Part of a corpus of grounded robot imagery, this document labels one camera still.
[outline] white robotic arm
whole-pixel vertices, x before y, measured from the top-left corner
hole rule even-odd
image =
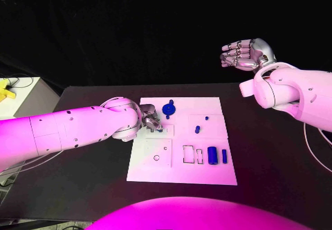
[[[223,50],[228,51],[221,54],[223,67],[256,72],[254,79],[240,84],[243,96],[254,95],[263,108],[285,111],[299,121],[332,132],[332,74],[277,62],[260,38],[231,43]]]
[[[101,106],[0,121],[0,172],[23,160],[106,140],[136,138],[142,127],[159,131],[155,106],[117,97]]]

